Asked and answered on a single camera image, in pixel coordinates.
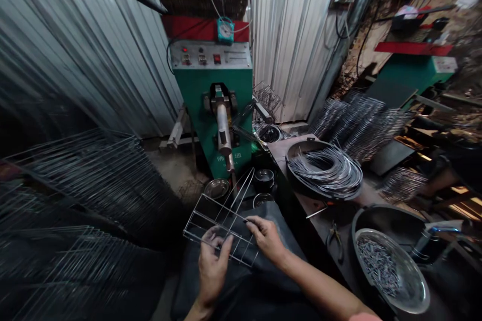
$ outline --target red panel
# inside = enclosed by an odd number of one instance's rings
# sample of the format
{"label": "red panel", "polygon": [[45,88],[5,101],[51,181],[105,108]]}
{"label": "red panel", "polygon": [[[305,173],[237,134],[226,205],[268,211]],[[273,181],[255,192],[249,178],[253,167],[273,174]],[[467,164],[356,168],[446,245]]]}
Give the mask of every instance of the red panel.
{"label": "red panel", "polygon": [[[216,19],[190,18],[173,15],[163,15],[161,19],[169,39],[175,37],[176,39],[186,40],[217,41]],[[234,21],[233,23],[235,31],[248,25],[248,23],[239,21]],[[249,42],[249,27],[234,33],[234,41],[237,43]]]}
{"label": "red panel", "polygon": [[447,56],[452,48],[452,45],[440,46],[430,43],[383,42],[378,43],[375,51],[394,54]]}

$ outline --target hand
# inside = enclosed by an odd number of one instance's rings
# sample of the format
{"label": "hand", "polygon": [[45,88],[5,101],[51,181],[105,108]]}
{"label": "hand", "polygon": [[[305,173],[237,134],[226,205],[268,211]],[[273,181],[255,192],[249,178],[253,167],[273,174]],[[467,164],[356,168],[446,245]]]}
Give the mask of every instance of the hand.
{"label": "hand", "polygon": [[[210,228],[202,239],[201,252],[199,254],[199,296],[198,304],[200,307],[210,308],[213,306],[226,278],[227,262],[231,251],[233,236],[223,238],[216,236],[218,228]],[[221,246],[219,257],[214,253],[214,249]]]}
{"label": "hand", "polygon": [[275,223],[258,216],[248,216],[246,219],[246,226],[254,234],[261,252],[275,265],[279,265],[285,258],[287,249],[281,242]]}

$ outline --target control panel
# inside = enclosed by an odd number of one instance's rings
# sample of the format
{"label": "control panel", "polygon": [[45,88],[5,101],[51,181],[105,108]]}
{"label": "control panel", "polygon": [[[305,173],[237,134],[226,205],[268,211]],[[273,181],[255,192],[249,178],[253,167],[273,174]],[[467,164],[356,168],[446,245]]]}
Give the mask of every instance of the control panel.
{"label": "control panel", "polygon": [[179,40],[171,45],[171,63],[176,69],[250,69],[248,43],[231,45]]}
{"label": "control panel", "polygon": [[437,73],[455,73],[457,70],[457,61],[452,57],[432,57],[435,72]]}

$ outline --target pliers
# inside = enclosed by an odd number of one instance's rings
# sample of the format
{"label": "pliers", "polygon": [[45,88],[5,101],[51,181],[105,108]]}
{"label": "pliers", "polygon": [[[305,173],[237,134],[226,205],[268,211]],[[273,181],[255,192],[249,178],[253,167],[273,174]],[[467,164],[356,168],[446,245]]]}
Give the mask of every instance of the pliers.
{"label": "pliers", "polygon": [[326,249],[328,250],[328,253],[330,253],[330,243],[331,243],[331,240],[333,239],[333,236],[336,238],[336,242],[338,243],[338,263],[342,264],[343,263],[343,245],[341,243],[340,233],[338,232],[338,227],[335,221],[331,222],[330,233],[328,233],[328,236],[326,237]]}

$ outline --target white wall panel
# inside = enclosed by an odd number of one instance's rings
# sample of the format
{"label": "white wall panel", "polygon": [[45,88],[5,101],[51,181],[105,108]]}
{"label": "white wall panel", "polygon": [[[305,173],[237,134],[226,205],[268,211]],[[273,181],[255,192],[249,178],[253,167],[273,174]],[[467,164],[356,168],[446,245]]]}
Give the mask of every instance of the white wall panel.
{"label": "white wall panel", "polygon": [[252,1],[255,84],[281,96],[278,122],[307,119],[338,41],[330,0]]}
{"label": "white wall panel", "polygon": [[106,127],[168,134],[182,97],[159,15],[135,0],[0,0],[3,82],[66,94]]}

